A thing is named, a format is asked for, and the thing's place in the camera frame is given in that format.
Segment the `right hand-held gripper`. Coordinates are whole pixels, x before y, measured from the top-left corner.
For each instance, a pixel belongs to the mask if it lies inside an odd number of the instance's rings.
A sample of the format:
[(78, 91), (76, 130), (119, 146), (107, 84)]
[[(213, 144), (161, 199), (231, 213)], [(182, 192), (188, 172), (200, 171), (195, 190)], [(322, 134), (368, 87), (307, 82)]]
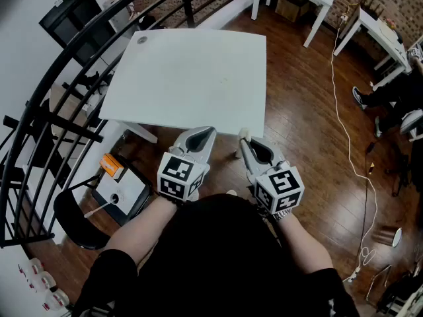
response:
[(290, 166), (279, 146), (261, 138), (240, 140), (253, 196), (271, 215), (297, 207), (305, 186), (296, 166)]

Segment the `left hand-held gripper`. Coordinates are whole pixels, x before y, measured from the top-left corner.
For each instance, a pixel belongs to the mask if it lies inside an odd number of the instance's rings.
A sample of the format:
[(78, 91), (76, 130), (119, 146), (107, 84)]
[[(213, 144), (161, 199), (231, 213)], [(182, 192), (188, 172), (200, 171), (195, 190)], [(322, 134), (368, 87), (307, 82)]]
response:
[(182, 132), (163, 154), (157, 172), (159, 194), (178, 202), (197, 201), (217, 131), (212, 126)]

